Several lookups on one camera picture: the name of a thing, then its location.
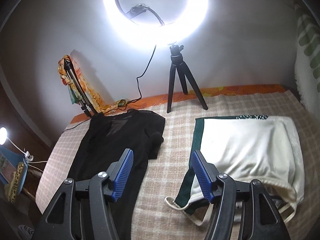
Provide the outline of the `black t-shirt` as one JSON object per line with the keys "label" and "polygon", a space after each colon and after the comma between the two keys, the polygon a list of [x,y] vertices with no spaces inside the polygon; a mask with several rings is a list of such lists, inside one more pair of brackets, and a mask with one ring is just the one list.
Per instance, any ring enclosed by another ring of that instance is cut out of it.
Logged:
{"label": "black t-shirt", "polygon": [[156,159],[163,139],[165,118],[153,111],[130,109],[114,116],[91,119],[68,176],[91,179],[118,161],[125,149],[133,151],[133,166],[122,197],[110,205],[120,239],[131,239],[132,216],[148,161]]}

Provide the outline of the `beige checked blanket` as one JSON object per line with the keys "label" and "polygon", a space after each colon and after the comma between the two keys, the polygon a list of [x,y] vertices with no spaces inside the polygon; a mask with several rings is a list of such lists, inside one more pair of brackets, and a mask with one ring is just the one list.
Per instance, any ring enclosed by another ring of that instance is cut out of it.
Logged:
{"label": "beige checked blanket", "polygon": [[287,116],[295,123],[305,171],[304,199],[287,229],[292,239],[305,239],[319,217],[319,121],[290,92],[218,95],[206,98],[208,110],[196,100],[151,105],[165,118],[163,143],[150,160],[132,217],[132,239],[203,239],[206,226],[196,226],[186,215],[168,207],[164,199],[178,194],[188,170],[196,118],[234,115]]}

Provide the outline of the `white green folded garment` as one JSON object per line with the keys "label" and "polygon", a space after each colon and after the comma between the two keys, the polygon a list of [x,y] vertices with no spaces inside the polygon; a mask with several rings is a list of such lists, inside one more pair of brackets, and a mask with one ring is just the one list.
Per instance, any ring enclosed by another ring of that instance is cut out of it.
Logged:
{"label": "white green folded garment", "polygon": [[234,180],[260,180],[288,223],[304,199],[305,172],[295,123],[287,116],[197,118],[191,150]]}

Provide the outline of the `colourful orange scarf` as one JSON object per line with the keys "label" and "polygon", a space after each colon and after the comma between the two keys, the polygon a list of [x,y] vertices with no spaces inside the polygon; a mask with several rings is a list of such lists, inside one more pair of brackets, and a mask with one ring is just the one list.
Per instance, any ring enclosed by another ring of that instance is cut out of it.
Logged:
{"label": "colourful orange scarf", "polygon": [[76,75],[79,79],[80,85],[83,88],[85,94],[89,98],[90,102],[92,103],[93,107],[97,111],[97,113],[111,113],[114,112],[118,109],[121,109],[123,107],[126,107],[127,104],[129,103],[125,99],[118,100],[112,104],[107,104],[103,98],[100,96],[100,94],[87,82],[86,78],[84,77],[80,67],[78,66],[77,62],[70,56],[70,55],[65,55],[59,62],[58,62],[58,74],[60,76],[60,79],[62,83],[68,87],[69,91],[69,96],[71,98],[71,103],[72,104],[78,104],[77,98],[74,96],[73,91],[71,90],[70,86],[68,85],[70,80],[67,77],[66,71],[64,70],[64,64],[63,64],[63,59],[65,57],[69,57],[73,63]]}

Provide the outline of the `blue side table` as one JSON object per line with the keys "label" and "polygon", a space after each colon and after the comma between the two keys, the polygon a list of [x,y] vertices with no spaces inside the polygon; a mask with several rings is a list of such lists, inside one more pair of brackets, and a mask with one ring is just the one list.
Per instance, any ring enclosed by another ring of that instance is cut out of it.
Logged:
{"label": "blue side table", "polygon": [[27,168],[24,155],[1,146],[1,182],[4,184],[5,197],[10,203],[16,201],[23,189]]}

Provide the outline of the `white clip desk lamp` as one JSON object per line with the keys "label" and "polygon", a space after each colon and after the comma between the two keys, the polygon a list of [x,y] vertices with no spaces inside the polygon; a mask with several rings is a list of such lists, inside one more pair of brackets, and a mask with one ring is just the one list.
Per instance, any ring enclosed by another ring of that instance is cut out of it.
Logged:
{"label": "white clip desk lamp", "polygon": [[20,149],[9,137],[8,137],[8,132],[5,127],[0,128],[0,145],[4,145],[6,141],[9,141],[14,148],[16,148],[19,152],[21,152],[25,159],[30,162],[33,161],[34,157],[28,152],[28,151],[23,151]]}

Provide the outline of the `black mini tripod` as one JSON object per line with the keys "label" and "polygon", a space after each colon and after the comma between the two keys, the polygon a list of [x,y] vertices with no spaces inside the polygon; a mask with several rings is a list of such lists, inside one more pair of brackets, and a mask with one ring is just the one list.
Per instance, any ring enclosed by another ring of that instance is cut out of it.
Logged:
{"label": "black mini tripod", "polygon": [[170,71],[169,71],[169,87],[168,87],[168,101],[167,101],[167,113],[171,112],[173,94],[174,94],[174,85],[175,77],[178,74],[178,78],[181,84],[182,92],[184,95],[188,94],[187,81],[190,83],[193,91],[195,92],[196,97],[198,98],[202,108],[208,110],[208,106],[205,102],[205,99],[200,91],[197,82],[191,73],[188,65],[185,63],[181,51],[184,49],[184,46],[173,44],[170,46]]}

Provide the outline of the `green striped white pillow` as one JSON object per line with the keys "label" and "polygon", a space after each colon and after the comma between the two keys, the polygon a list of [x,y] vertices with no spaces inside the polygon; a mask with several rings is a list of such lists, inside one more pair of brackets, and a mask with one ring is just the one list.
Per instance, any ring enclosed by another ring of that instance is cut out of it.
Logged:
{"label": "green striped white pillow", "polygon": [[319,119],[319,25],[308,9],[294,4],[297,16],[295,80],[304,107]]}

